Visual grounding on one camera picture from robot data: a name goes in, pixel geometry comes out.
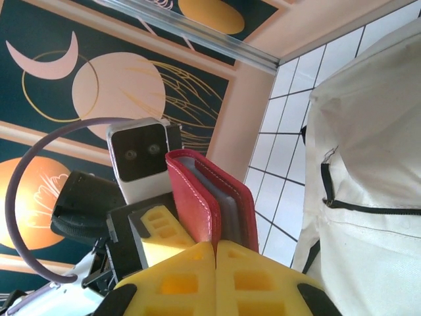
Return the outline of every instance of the yellow foam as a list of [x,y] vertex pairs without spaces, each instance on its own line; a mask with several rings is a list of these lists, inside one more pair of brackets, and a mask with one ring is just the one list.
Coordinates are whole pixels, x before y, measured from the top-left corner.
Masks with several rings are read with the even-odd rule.
[[297,289],[313,279],[230,241],[216,255],[216,316],[311,316]]
[[151,235],[141,239],[149,267],[195,245],[183,226],[163,205],[148,210],[141,221]]
[[137,292],[124,316],[215,316],[215,258],[210,242],[128,276],[116,288],[130,283]]

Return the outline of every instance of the red case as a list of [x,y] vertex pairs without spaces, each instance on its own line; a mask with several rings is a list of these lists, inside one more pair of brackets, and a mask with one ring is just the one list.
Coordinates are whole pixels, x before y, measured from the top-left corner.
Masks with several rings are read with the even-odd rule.
[[176,159],[191,157],[195,167],[216,187],[235,199],[243,245],[259,251],[255,206],[250,190],[200,153],[179,149],[166,154],[180,223],[196,242],[211,241],[216,249],[221,237],[219,204],[191,171]]

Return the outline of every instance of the black zipper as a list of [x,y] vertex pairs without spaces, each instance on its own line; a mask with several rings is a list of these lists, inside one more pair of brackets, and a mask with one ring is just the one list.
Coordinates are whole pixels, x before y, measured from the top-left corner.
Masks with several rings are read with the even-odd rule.
[[330,176],[330,164],[322,163],[321,172],[324,189],[326,191],[326,199],[323,199],[323,203],[330,209],[348,209],[350,211],[379,215],[421,215],[421,209],[384,209],[338,201],[335,199],[334,184],[332,182],[332,177]]

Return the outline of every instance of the white fabric bag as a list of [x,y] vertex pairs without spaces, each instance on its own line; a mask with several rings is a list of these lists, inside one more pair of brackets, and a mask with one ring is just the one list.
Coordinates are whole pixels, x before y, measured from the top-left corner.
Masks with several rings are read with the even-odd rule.
[[310,100],[293,268],[320,280],[343,315],[421,315],[421,19]]

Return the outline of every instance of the purple cable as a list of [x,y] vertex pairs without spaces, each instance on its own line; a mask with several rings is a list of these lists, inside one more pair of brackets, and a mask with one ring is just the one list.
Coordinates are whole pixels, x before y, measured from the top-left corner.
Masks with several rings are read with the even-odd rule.
[[80,130],[81,128],[85,128],[92,125],[98,124],[112,124],[118,122],[124,122],[126,120],[130,120],[129,118],[115,118],[115,117],[99,117],[99,118],[91,118],[89,120],[79,120],[77,122],[73,122],[66,126],[60,127],[55,131],[51,132],[48,135],[45,135],[36,142],[21,158],[18,165],[16,166],[11,180],[9,182],[9,186],[7,187],[6,198],[5,198],[5,216],[6,216],[6,225],[7,230],[9,231],[9,235],[13,242],[13,245],[16,251],[19,253],[19,256],[26,262],[26,264],[31,267],[36,273],[38,273],[41,277],[50,280],[51,282],[56,282],[59,284],[62,283],[73,283],[78,279],[76,275],[58,275],[50,271],[49,269],[45,268],[32,254],[31,251],[26,247],[22,236],[19,233],[18,223],[16,221],[16,211],[15,211],[15,202],[16,202],[16,193],[18,191],[18,186],[26,167],[30,164],[32,159],[48,144],[50,144],[53,140],[56,140],[59,137],[67,135],[70,132],[74,132],[75,130]]

